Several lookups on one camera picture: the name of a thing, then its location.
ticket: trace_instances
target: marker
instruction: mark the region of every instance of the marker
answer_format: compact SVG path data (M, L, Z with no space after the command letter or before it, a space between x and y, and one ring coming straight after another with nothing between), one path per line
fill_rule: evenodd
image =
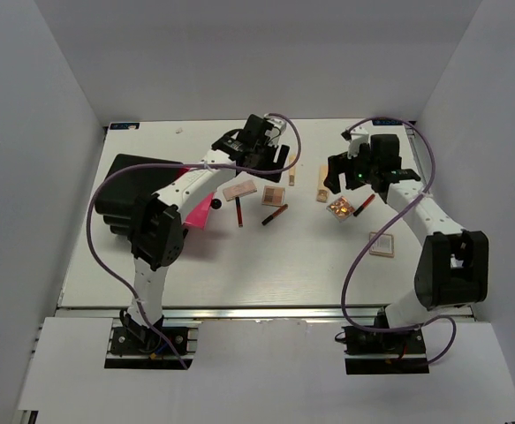
M241 219L241 203L239 197L236 197L236 210L238 211L238 225L239 228L243 227L243 220Z
M371 194L366 201L363 202L363 204L361 206L359 206L357 208L357 210L355 212L353 212L353 216L357 216L359 215L361 212L363 212L363 209L366 208L367 206L369 206L369 203L371 203L373 201L373 199L375 198L375 194Z
M273 212L271 215L267 216L265 219L263 219L262 224L267 225L272 220L274 220L277 216L281 215L285 210L289 207L286 203L281 206L279 209L277 209L275 212Z

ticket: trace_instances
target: wall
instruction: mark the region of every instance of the wall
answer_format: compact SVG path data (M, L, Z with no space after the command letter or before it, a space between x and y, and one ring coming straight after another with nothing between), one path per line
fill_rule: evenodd
M36 0L103 124L417 118L481 0Z
M32 0L0 0L0 424L54 310L102 128Z
M435 195L490 240L491 320L515 383L515 1L483 0L426 108Z

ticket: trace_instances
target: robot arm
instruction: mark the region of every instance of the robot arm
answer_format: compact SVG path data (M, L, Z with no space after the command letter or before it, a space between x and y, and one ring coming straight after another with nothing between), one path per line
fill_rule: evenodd
M287 146L277 146L285 128L281 119L251 115L243 129L227 132L216 141L201 163L280 170L289 151ZM136 200L128 235L135 265L133 287L145 316L157 329L163 328L161 301L165 277L184 246L181 217L188 216L210 193L236 175L234 169L227 168L190 170L171 185ZM281 174L259 177L278 182ZM136 299L121 311L120 320L141 352L152 352L159 345L159 336L149 329Z
M369 140L366 133L358 127L342 134L350 141L349 150L329 158L324 184L339 193L339 175L343 173L346 188L371 185L389 206L401 212L424 186L413 170L401 169L396 135L373 135ZM422 245L414 288L387 306L384 319L375 320L375 326L422 324L442 308L462 307L486 298L488 240L481 231L466 231L428 196L403 219Z

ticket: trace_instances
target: purple cable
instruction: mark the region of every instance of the purple cable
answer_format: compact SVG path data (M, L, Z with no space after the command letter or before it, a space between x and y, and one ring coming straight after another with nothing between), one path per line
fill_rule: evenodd
M363 247L363 249L360 251L360 253L355 258L355 261L353 261L352 266L349 268L349 271L347 271L347 275L345 276L345 280L344 280L344 286L342 287L342 297L341 297L342 313L344 314L345 319L353 327L355 327L356 329L360 329L360 330L371 332L371 333L398 333L398 332L410 331L410 330L413 330L413 329L420 329L421 327L429 325L432 322L437 321L437 320L448 320L449 322L451 322L451 326L453 327L453 330L451 332L450 342L446 345L446 347L437 356L435 356L433 359L428 360L426 362L426 364L429 365L429 364L432 364L432 363L436 362L437 360L441 359L442 356L445 355L445 353L447 353L447 351L449 351L451 346L453 345L453 341L455 340L455 337L457 335L457 325L455 323L455 320L453 320L453 318L451 318L448 315L437 315L437 316L433 317L432 319L428 320L427 322L424 322L424 323L418 324L418 325L409 325L409 326L405 326L405 327L397 327L397 328L394 328L394 329L376 329L374 327L366 327L366 326L360 325L357 322L355 322L352 319L352 317L349 316L349 314L347 313L347 307L345 305L345 298L347 297L347 289L349 287L349 283L350 283L350 281L352 279L353 272L355 272L355 269L359 265L361 259L363 259L365 254L367 254L367 252L371 248L371 246L376 242L376 240L378 238L380 238L384 234L384 232L386 232L392 225L394 225L394 223L396 221L401 219L411 209L413 209L416 205L418 205L418 203L420 203L420 201L424 198L424 195L429 192L429 189L432 186L432 184L434 184L434 179L435 179L435 157L434 157L434 151L432 150L432 147L430 146L430 143L428 142L428 139L424 136L424 134L422 134L422 132L418 128L416 128L414 125L412 125L410 122L404 121L402 119L397 119L395 117L368 117L366 119L360 120L357 124L350 126L347 131L350 133L351 131L353 131L358 126L360 126L362 124L365 124L366 122L372 121L374 119L391 119L391 120L395 120L395 121L400 122L402 125L406 125L409 128L412 128L415 132L417 132L418 135L420 135L420 137L422 138L422 141L424 142L424 145L426 146L426 149L428 150L428 154L430 156L430 162L431 162L432 167L431 167L431 172L430 172L430 178L429 178L428 183L426 184L426 186L422 189L422 193L420 193L418 196L416 196L416 198L413 201L411 201L403 210L398 212L390 221L388 221L367 242L365 247Z
M237 170L239 172L245 171L245 172L251 172L254 175L271 175L271 174L278 174L280 172L285 172L286 170L289 170L292 168L300 159L300 153L302 151L302 142L300 139L299 131L296 128L296 125L286 116L281 115L280 113L269 113L269 116L271 117L279 117L283 119L284 122L286 122L288 125L291 126L292 130L294 131L294 135L296 137L296 142L298 145L298 150L296 157L294 158L294 161L290 163L289 165L285 166L281 170L252 170L251 168L244 168L242 166L236 166L236 165L228 165L224 163L144 163L141 165L133 165L129 166L127 168L124 168L122 170L119 170L117 172L114 172L109 177L104 179L102 183L96 188L94 194L92 195L92 198L90 199L90 203L88 203L88 209L87 209L87 220L86 220L86 229L87 229L87 243L88 248L90 249L90 253L92 254L92 257L95 258L95 261L100 265L100 267L105 270L108 274L116 278L120 283L122 283L127 290L129 290L133 298L137 301L137 307L140 311L141 318L143 318L143 321L148 325L148 327L157 335L159 336L172 350L173 354L177 357L177 359L180 361L180 365L184 369L188 369L186 366L186 363L181 358L180 354L177 351L177 348L174 346L174 344L157 328L153 326L153 324L148 320L147 315L145 313L145 309L143 308L143 305L141 304L141 301L139 299L139 294L136 292L136 290L133 288L131 284L129 284L125 279L117 274L115 271L113 271L102 259L100 259L100 256L98 256L98 253L96 252L96 249L94 247L94 243L92 242L92 213L94 211L94 206L96 203L96 199L98 198L98 194L100 194L100 191L113 179L120 177L121 175L125 174L126 172L130 172L132 170L152 170L152 169L169 169L169 168L190 168L190 169L207 169L212 168L215 170L220 169L229 169L229 170Z

